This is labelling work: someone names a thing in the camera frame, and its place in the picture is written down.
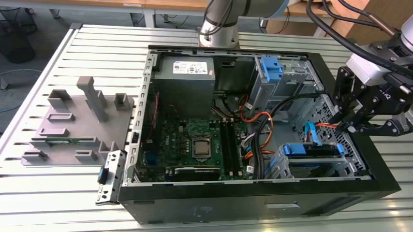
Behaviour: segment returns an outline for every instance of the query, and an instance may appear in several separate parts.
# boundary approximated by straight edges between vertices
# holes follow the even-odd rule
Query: green motherboard
[[[159,149],[156,152],[146,152],[146,167],[151,182],[168,181],[168,170],[183,167],[218,168],[222,170],[219,180],[249,179],[239,149],[241,139],[246,135],[245,123],[230,124],[232,130],[228,133],[234,134],[222,140],[222,121],[179,119],[163,121],[158,137]],[[224,157],[227,139],[234,139],[234,146],[236,144],[236,155],[232,159]],[[196,159],[196,151],[207,153],[210,157]],[[227,169],[231,167],[236,167],[238,171],[228,172]]]

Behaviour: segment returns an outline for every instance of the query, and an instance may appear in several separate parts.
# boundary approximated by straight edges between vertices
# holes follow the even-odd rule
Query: power supply label
[[[207,74],[206,62],[176,61],[174,62],[174,74]]]

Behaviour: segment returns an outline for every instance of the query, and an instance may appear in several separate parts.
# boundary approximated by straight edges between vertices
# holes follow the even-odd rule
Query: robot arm
[[[204,47],[238,45],[238,17],[270,18],[283,13],[289,0],[210,0],[199,42]]]
[[[374,42],[363,49],[412,70],[412,42],[413,16],[390,40]],[[357,54],[338,69],[334,101],[337,113],[329,123],[339,123],[339,130],[373,136],[400,136],[413,132],[413,76],[389,71]],[[392,119],[384,125],[371,124],[369,121],[377,115],[392,115]]]

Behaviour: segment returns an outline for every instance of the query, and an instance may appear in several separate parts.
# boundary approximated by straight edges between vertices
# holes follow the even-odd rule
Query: ram slot
[[[220,148],[222,148],[222,156],[224,159],[224,174],[228,175],[232,173],[232,160],[230,153],[230,142],[227,137],[227,122],[219,123],[220,129]]]
[[[234,175],[238,175],[238,171],[241,171],[239,167],[239,154],[236,149],[236,137],[235,137],[235,130],[232,123],[227,124],[227,143],[230,149],[230,156],[231,156],[231,165],[232,165],[232,172]]]

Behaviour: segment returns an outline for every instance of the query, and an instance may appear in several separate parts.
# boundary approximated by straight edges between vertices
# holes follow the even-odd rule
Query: slotted metal tabletop
[[[83,94],[75,86],[77,77],[92,76],[95,89],[106,95],[123,92],[138,99],[150,44],[196,46],[196,33],[182,29],[95,25],[68,31],[0,138],[0,231],[413,230],[409,220],[413,216],[413,134],[373,137],[402,190],[329,217],[139,225],[120,205],[95,206],[99,167],[21,166],[21,154],[49,106],[51,90],[65,89],[69,94]],[[350,56],[329,38],[239,33],[239,44],[241,49],[321,53],[333,75]]]

